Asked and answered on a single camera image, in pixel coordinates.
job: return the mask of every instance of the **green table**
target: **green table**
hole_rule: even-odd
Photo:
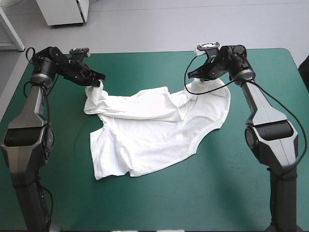
[[[161,86],[170,92],[182,90],[183,72],[193,56],[193,52],[92,54],[85,62],[107,75],[104,88],[110,95],[129,96]],[[199,58],[192,69],[204,59]],[[308,92],[290,53],[254,49],[248,51],[248,59],[256,81],[286,104],[309,131]],[[2,119],[1,138],[25,103],[23,85],[31,71],[28,66]],[[227,82],[227,75],[222,80]],[[245,143],[244,123],[250,111],[242,90],[236,85],[229,89],[231,106],[225,124],[203,139],[195,155],[145,176],[96,181],[89,133],[102,123],[96,115],[84,114],[84,87],[60,78],[50,95],[56,144],[48,165],[41,168],[42,183],[54,197],[53,222],[64,230],[264,230],[270,223],[269,173]],[[301,134],[299,138],[302,151]],[[298,175],[298,224],[309,230],[308,156]],[[0,229],[24,230],[2,157],[0,183]]]

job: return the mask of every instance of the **black cable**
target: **black cable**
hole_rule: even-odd
[[[303,133],[303,136],[304,136],[304,140],[305,140],[305,147],[304,147],[304,151],[303,153],[301,154],[301,156],[299,157],[298,161],[293,165],[293,167],[284,172],[282,175],[284,174],[287,174],[291,171],[293,171],[297,166],[298,164],[301,162],[301,160],[303,159],[306,151],[307,151],[307,148],[308,148],[308,142],[307,142],[307,136],[306,136],[306,132],[305,132],[305,129],[303,127],[303,125],[301,124],[300,120],[297,118],[297,116],[292,112],[290,111],[285,105],[283,105],[283,103],[281,103],[279,100],[277,100],[275,97],[273,97],[270,93],[268,93],[266,90],[264,90],[259,84],[257,84],[256,82],[254,81],[246,81],[246,82],[249,82],[255,86],[257,86],[261,91],[263,91],[265,94],[267,94],[271,99],[273,99],[274,101],[276,101],[280,106],[282,106],[290,115],[293,116],[293,118],[296,120],[296,122],[299,124],[300,128],[301,128],[301,131]]]
[[[193,62],[197,57],[198,57],[198,56],[195,56],[195,57],[191,60],[191,62],[189,63],[187,69],[186,69],[185,72],[184,72],[184,88],[188,91],[188,93],[191,93],[191,94],[193,94],[193,95],[206,94],[206,93],[210,93],[210,92],[216,91],[216,90],[218,90],[218,89],[224,88],[224,87],[228,86],[229,84],[231,84],[231,83],[233,83],[233,82],[236,81],[236,80],[230,81],[230,82],[228,82],[227,84],[225,84],[225,85],[223,85],[223,86],[220,86],[220,87],[218,87],[218,88],[214,88],[214,89],[212,89],[212,90],[209,90],[209,91],[206,91],[206,92],[202,92],[202,93],[193,93],[193,92],[189,91],[188,88],[187,88],[186,76],[187,76],[187,72],[188,72],[189,67],[191,66],[192,62]]]
[[[187,69],[186,69],[185,72],[184,72],[184,87],[185,87],[185,89],[186,89],[189,93],[194,94],[194,95],[206,94],[206,93],[210,93],[210,92],[216,91],[216,90],[218,90],[218,89],[220,89],[220,88],[223,88],[223,87],[225,87],[225,86],[228,86],[229,84],[231,84],[231,83],[237,81],[237,80],[230,81],[230,82],[228,82],[227,84],[225,84],[225,85],[223,85],[223,86],[220,86],[220,87],[218,87],[218,88],[215,88],[215,89],[212,89],[212,90],[209,90],[209,91],[206,91],[206,92],[202,92],[202,93],[193,93],[193,92],[190,92],[190,91],[188,90],[187,86],[186,86],[186,76],[187,76],[187,72],[188,72],[189,67],[191,66],[192,62],[193,62],[197,57],[198,57],[198,56],[195,56],[195,57],[190,61],[190,63],[189,63],[189,65],[188,65]],[[304,155],[305,155],[305,153],[306,153],[306,151],[307,151],[307,148],[308,148],[307,136],[306,136],[305,129],[304,129],[303,125],[301,124],[301,122],[299,121],[299,119],[297,118],[297,116],[296,116],[295,114],[293,114],[293,112],[291,112],[285,105],[283,105],[283,103],[281,103],[279,100],[277,100],[275,97],[273,97],[270,93],[268,93],[266,90],[264,90],[264,89],[263,89],[260,85],[258,85],[256,82],[251,81],[251,80],[243,80],[243,81],[244,81],[244,82],[249,82],[249,83],[251,83],[251,84],[257,86],[261,91],[263,91],[265,94],[267,94],[271,99],[273,99],[273,100],[276,101],[280,106],[282,106],[290,115],[292,115],[293,118],[294,118],[294,119],[297,121],[297,123],[299,124],[299,126],[300,126],[300,128],[301,128],[301,130],[302,130],[303,136],[304,136],[304,140],[305,140],[304,151],[303,151],[303,153],[301,154],[301,156],[299,157],[298,161],[293,165],[293,167],[292,167],[291,169],[289,169],[288,171],[284,172],[282,175],[287,174],[287,173],[293,171],[293,170],[298,166],[298,164],[301,162],[301,160],[303,159],[303,157],[304,157]]]
[[[50,107],[49,107],[49,101],[48,101],[48,97],[47,97],[47,90],[45,88],[45,86],[41,86],[41,90],[43,92],[44,95],[44,100],[46,101],[46,108],[47,108],[47,123],[46,123],[46,129],[45,129],[45,133],[44,133],[44,157],[47,160],[47,154],[46,154],[46,147],[47,147],[47,140],[48,140],[48,132],[49,132],[49,123],[50,123]]]
[[[53,90],[53,88],[54,88],[54,86],[55,86],[55,84],[56,84],[56,82],[57,82],[57,80],[58,80],[58,77],[59,77],[59,74],[57,74],[56,79],[55,79],[55,81],[54,81],[54,83],[53,83],[52,87],[50,88],[50,90],[49,90],[49,92],[48,92],[47,95],[49,95],[50,92]]]
[[[44,100],[46,101],[46,108],[47,108],[47,123],[46,123],[46,129],[45,129],[45,133],[44,133],[44,158],[47,160],[47,154],[46,154],[46,147],[47,147],[47,140],[48,140],[48,132],[49,132],[49,124],[50,124],[50,106],[49,106],[49,101],[48,101],[48,94],[47,94],[47,88],[44,85],[44,83],[41,83],[40,88],[43,92],[44,95]],[[54,201],[53,201],[53,195],[51,193],[50,190],[48,190],[47,188],[45,188],[44,186],[42,186],[39,182],[38,185],[44,189],[46,192],[48,192],[49,196],[50,196],[50,200],[51,200],[51,209],[50,209],[50,218],[52,218],[53,215],[53,208],[54,208]]]
[[[26,59],[28,60],[28,62],[29,62],[30,64],[37,65],[38,68],[39,68],[39,72],[40,72],[40,71],[41,71],[41,68],[40,68],[39,64],[38,64],[38,63],[31,62],[30,59],[28,58],[28,52],[29,52],[29,50],[32,50],[32,51],[33,51],[32,57],[35,55],[35,49],[34,49],[33,47],[29,47],[29,48],[27,48],[27,50],[26,50]]]
[[[42,189],[44,189],[46,192],[48,192],[49,196],[50,196],[50,202],[51,202],[51,206],[50,206],[50,218],[52,218],[53,216],[53,209],[54,209],[54,199],[53,199],[53,195],[51,193],[50,190],[48,190],[47,188],[45,188],[44,186],[42,186],[40,183],[38,183],[38,186],[41,187]]]
[[[31,83],[30,81],[27,81],[25,84],[24,84],[24,96],[25,98],[27,98],[28,96],[26,95],[26,86]]]

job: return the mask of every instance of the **white cabinet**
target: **white cabinet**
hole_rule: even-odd
[[[47,25],[87,22],[89,0],[36,0]]]

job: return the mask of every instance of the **wrinkled cloth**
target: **wrinkled cloth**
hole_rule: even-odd
[[[219,79],[187,85],[200,93],[219,86]],[[180,162],[197,151],[201,140],[219,129],[228,114],[227,87],[202,95],[167,87],[141,90],[133,96],[109,96],[100,87],[86,87],[86,114],[97,114],[103,127],[90,133],[95,178],[141,176]]]

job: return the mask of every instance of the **cable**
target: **cable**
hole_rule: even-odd
[[[216,91],[218,89],[221,89],[225,86],[228,86],[229,84],[235,82],[235,81],[240,81],[240,80],[232,80],[230,82],[228,82],[227,84],[223,85],[223,86],[220,86],[218,88],[215,88],[215,89],[212,89],[212,90],[209,90],[209,91],[206,91],[206,92],[202,92],[202,93],[193,93],[191,91],[188,90],[187,86],[186,86],[186,76],[187,76],[187,72],[188,72],[188,69],[189,67],[191,66],[192,62],[197,58],[198,56],[195,56],[189,63],[187,69],[185,70],[184,72],[184,87],[185,89],[191,93],[191,94],[194,94],[194,95],[201,95],[201,94],[206,94],[206,93],[210,93],[210,92],[213,92],[213,91]],[[303,136],[304,136],[304,140],[305,140],[305,147],[304,147],[304,151],[303,153],[301,154],[301,156],[299,157],[298,161],[292,166],[291,169],[289,169],[288,171],[285,171],[283,172],[282,175],[284,174],[287,174],[287,173],[290,173],[291,171],[293,171],[297,166],[298,164],[301,162],[301,160],[303,159],[304,155],[306,154],[306,151],[307,151],[307,148],[308,148],[308,142],[307,142],[307,136],[306,136],[306,132],[305,132],[305,129],[303,127],[303,125],[301,124],[301,122],[299,121],[299,119],[297,118],[297,116],[291,112],[285,105],[283,105],[283,103],[281,103],[279,100],[277,100],[275,97],[273,97],[270,93],[268,93],[266,90],[264,90],[259,84],[257,84],[256,82],[252,81],[252,80],[243,80],[244,82],[249,82],[255,86],[257,86],[261,91],[263,91],[265,94],[267,94],[271,99],[273,99],[274,101],[276,101],[280,106],[282,106],[290,115],[293,116],[293,118],[297,121],[297,123],[299,124],[301,130],[302,130],[302,133],[303,133]]]
[[[50,190],[48,190],[47,188],[45,188],[44,186],[42,186],[40,184],[40,182],[37,182],[38,186],[41,187],[42,189],[44,189],[46,192],[48,192],[49,196],[50,196],[50,202],[51,202],[51,206],[50,206],[50,219],[52,219],[53,216],[53,209],[54,209],[54,199],[53,199],[53,195],[51,193]]]
[[[257,84],[256,82],[254,81],[246,81],[246,82],[249,82],[255,86],[257,86],[261,91],[263,91],[265,94],[267,94],[271,99],[273,99],[274,101],[276,101],[280,106],[282,106],[290,115],[293,116],[293,118],[296,120],[296,122],[299,124],[300,128],[301,128],[301,131],[303,133],[303,136],[304,136],[304,140],[305,140],[305,147],[304,147],[304,151],[303,153],[301,154],[301,156],[299,157],[298,161],[293,165],[293,167],[284,172],[282,175],[284,174],[287,174],[291,171],[293,171],[297,166],[298,164],[301,162],[301,160],[303,159],[306,151],[307,151],[307,148],[308,148],[308,142],[307,142],[307,136],[306,136],[306,132],[305,132],[305,129],[303,127],[303,125],[301,124],[300,120],[297,118],[297,116],[292,112],[290,111],[285,105],[283,105],[283,103],[281,103],[279,100],[277,100],[275,97],[273,97],[270,93],[268,93],[266,90],[264,90],[259,84]]]
[[[31,62],[30,59],[28,58],[28,52],[29,52],[29,50],[32,50],[32,51],[33,51],[32,57],[35,55],[35,49],[34,49],[33,47],[29,47],[29,48],[27,48],[27,50],[26,50],[26,59],[28,60],[28,62],[29,62],[30,64],[37,65],[38,68],[39,68],[39,72],[40,72],[40,71],[41,71],[41,68],[40,68],[39,64],[38,64],[38,63]]]
[[[47,95],[49,95],[50,92],[53,90],[53,88],[54,88],[54,86],[55,86],[55,84],[56,84],[56,82],[57,82],[57,80],[58,80],[58,77],[59,77],[59,74],[56,76],[56,79],[55,79],[55,81],[54,81],[54,83],[53,83],[52,87],[50,88],[50,90],[49,90],[49,92],[48,92]]]
[[[225,85],[223,85],[223,86],[220,86],[220,87],[218,87],[218,88],[214,88],[214,89],[212,89],[212,90],[209,90],[209,91],[206,91],[206,92],[202,92],[202,93],[193,93],[193,92],[189,91],[188,88],[187,88],[186,76],[187,76],[187,72],[188,72],[189,67],[191,66],[192,62],[193,62],[197,57],[199,57],[199,56],[196,56],[196,57],[194,57],[194,58],[191,60],[191,62],[189,63],[187,69],[186,69],[185,72],[184,72],[184,77],[183,77],[183,79],[184,79],[184,88],[188,91],[188,93],[191,93],[191,94],[193,94],[193,95],[206,94],[206,93],[210,93],[210,92],[216,91],[216,90],[218,90],[218,89],[224,88],[224,87],[228,86],[229,84],[231,84],[231,83],[233,83],[233,82],[236,81],[236,80],[230,81],[230,82],[228,82],[227,84],[225,84]]]
[[[26,95],[26,86],[31,83],[30,81],[27,81],[25,84],[24,84],[24,96],[25,98],[27,98],[28,96]]]

